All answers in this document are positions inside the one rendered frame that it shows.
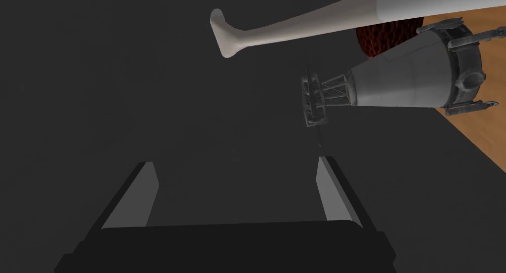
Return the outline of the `dark red textured ball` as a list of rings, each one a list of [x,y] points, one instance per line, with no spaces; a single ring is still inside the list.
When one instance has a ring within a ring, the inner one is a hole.
[[[368,59],[372,59],[415,37],[423,20],[418,17],[356,28],[358,43]]]

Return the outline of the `grey rocket model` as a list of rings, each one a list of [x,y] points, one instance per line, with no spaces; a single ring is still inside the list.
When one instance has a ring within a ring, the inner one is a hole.
[[[506,37],[506,26],[472,33],[461,18],[417,29],[417,34],[345,74],[320,81],[301,77],[305,125],[328,122],[327,109],[339,106],[442,108],[448,116],[496,106],[475,99],[486,79],[481,41]]]

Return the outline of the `white long curved object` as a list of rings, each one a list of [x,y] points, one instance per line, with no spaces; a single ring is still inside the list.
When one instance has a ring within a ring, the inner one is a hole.
[[[410,18],[505,6],[506,0],[340,0],[265,27],[242,31],[230,26],[220,9],[210,25],[221,54],[232,57],[257,45],[290,41]]]

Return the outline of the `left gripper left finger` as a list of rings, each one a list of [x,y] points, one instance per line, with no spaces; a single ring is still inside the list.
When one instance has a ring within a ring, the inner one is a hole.
[[[159,180],[152,162],[140,162],[89,230],[87,236],[108,228],[145,227],[153,207]]]

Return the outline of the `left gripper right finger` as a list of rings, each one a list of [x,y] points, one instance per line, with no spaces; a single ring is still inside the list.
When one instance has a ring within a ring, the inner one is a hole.
[[[327,220],[350,220],[366,230],[376,230],[370,215],[332,156],[319,157],[316,184]]]

